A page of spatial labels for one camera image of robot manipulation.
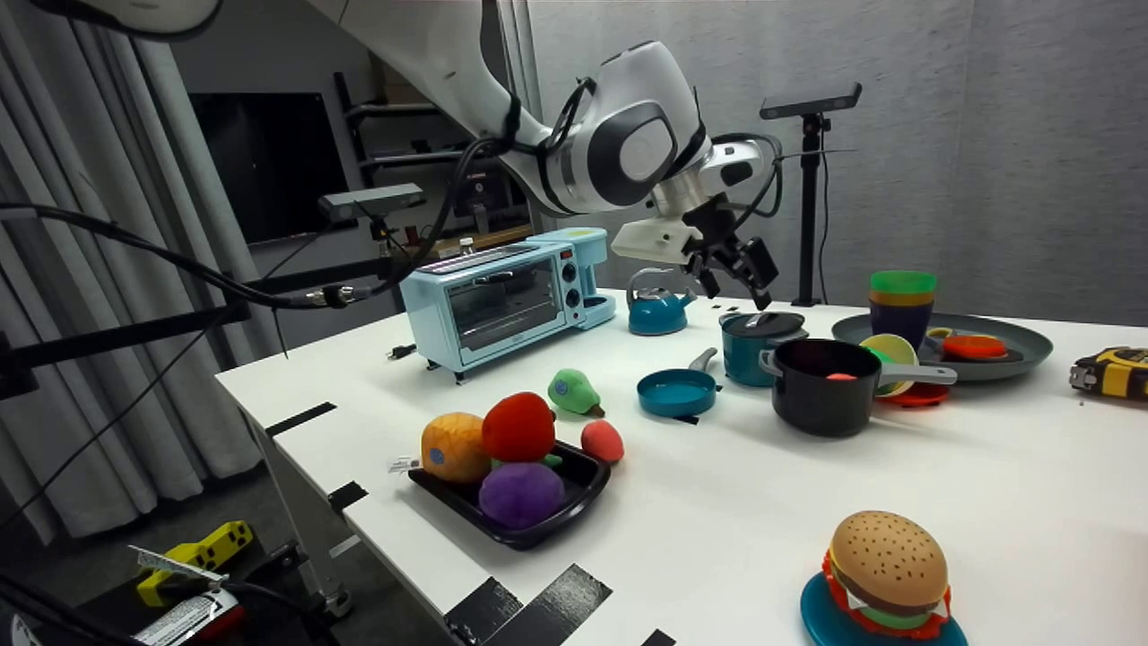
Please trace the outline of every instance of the black plate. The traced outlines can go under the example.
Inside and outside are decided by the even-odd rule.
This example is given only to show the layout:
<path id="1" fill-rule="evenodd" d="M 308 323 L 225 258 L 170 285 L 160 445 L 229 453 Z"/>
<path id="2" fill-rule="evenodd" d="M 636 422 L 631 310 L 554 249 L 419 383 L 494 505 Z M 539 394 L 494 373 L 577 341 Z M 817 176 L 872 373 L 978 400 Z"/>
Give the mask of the black plate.
<path id="1" fill-rule="evenodd" d="M 488 540 L 494 540 L 509 548 L 530 548 L 530 547 L 542 547 L 546 540 L 559 536 L 564 528 L 570 528 L 577 517 L 584 517 L 584 511 L 598 498 L 598 490 L 610 481 L 610 465 L 603 458 L 584 456 L 582 447 L 573 447 L 567 440 L 555 440 L 554 456 L 559 456 L 554 474 L 564 477 L 567 502 L 554 517 L 546 517 L 542 524 L 530 524 L 530 528 L 506 528 L 506 524 L 485 517 L 476 505 L 476 486 L 472 486 L 472 489 L 448 486 L 448 481 L 430 477 L 429 471 L 410 471 L 410 477 L 419 489 L 429 489 L 433 498 L 441 498 L 448 511 L 467 517 Z"/>
<path id="2" fill-rule="evenodd" d="M 1015 378 L 1034 373 L 1050 354 L 1049 339 L 1040 339 L 1027 325 L 1003 323 L 1003 321 L 933 311 L 928 325 L 951 325 L 951 329 L 967 329 L 967 334 L 993 334 L 1007 345 L 1007 360 L 1003 360 L 1003 364 L 956 364 L 956 360 L 945 360 L 927 341 L 921 364 L 958 371 L 963 383 L 1015 382 Z M 834 325 L 834 339 L 856 341 L 856 345 L 866 341 L 869 334 L 872 334 L 869 317 L 852 317 Z"/>

